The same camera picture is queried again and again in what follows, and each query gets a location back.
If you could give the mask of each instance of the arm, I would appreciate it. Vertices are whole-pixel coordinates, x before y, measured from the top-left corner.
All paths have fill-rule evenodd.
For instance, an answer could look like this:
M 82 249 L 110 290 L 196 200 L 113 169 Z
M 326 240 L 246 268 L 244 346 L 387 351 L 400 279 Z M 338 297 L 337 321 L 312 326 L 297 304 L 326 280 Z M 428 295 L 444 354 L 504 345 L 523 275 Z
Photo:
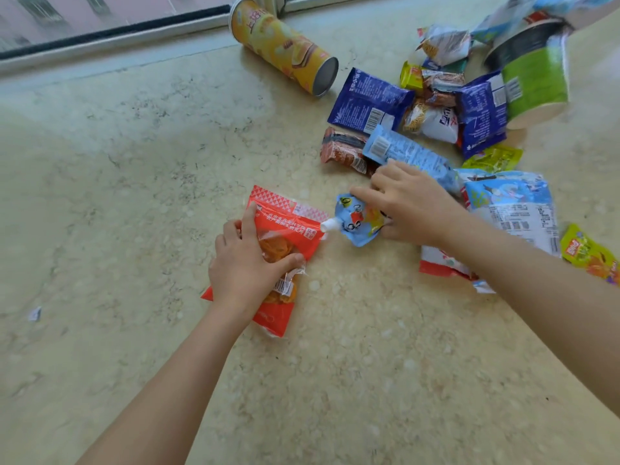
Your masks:
M 255 212 L 253 204 L 242 221 L 228 222 L 215 240 L 209 312 L 77 465 L 185 462 L 237 337 L 280 276 L 303 264 L 301 255 L 274 264 L 263 259 Z M 243 240 L 238 230 L 242 228 Z
M 618 288 L 469 214 L 415 168 L 391 162 L 372 182 L 383 192 L 351 192 L 391 216 L 383 236 L 439 247 L 472 268 L 620 417 Z

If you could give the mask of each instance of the left hand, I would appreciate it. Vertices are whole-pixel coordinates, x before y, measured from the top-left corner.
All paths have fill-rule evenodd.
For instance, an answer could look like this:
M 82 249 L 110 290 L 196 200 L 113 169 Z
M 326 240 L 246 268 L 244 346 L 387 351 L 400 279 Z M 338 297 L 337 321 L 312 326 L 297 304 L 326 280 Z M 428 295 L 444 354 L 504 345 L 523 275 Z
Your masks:
M 256 235 L 255 214 L 256 203 L 252 202 L 242 220 L 224 224 L 223 234 L 215 238 L 216 256 L 209 265 L 214 308 L 244 328 L 278 279 L 305 263 L 299 253 L 271 264 L 265 261 Z

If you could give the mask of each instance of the right hand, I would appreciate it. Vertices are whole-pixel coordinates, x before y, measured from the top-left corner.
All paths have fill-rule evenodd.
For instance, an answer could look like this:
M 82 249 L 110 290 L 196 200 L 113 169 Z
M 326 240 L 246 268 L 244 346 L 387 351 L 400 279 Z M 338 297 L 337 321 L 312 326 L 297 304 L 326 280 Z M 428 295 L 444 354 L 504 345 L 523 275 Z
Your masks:
M 391 218 L 381 229 L 386 238 L 442 248 L 470 217 L 437 181 L 405 163 L 389 160 L 371 183 L 378 190 L 354 186 L 351 194 Z

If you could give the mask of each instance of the dark blue snack bag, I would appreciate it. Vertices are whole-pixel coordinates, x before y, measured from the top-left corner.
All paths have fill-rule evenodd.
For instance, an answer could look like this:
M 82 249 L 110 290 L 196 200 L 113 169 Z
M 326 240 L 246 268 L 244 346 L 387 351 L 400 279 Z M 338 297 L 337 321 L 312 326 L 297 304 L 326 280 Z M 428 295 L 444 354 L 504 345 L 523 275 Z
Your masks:
M 396 131 L 415 92 L 353 68 L 327 122 L 370 135 L 378 124 Z
M 501 72 L 476 78 L 460 88 L 456 96 L 465 159 L 506 140 L 508 115 Z

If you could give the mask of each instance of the pink building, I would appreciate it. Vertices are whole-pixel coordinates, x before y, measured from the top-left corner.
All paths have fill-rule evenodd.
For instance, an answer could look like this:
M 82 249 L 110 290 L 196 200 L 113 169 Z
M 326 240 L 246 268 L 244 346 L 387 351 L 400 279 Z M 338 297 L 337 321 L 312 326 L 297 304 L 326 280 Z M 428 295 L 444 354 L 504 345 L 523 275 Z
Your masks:
M 0 0 L 0 51 L 164 18 L 234 0 Z

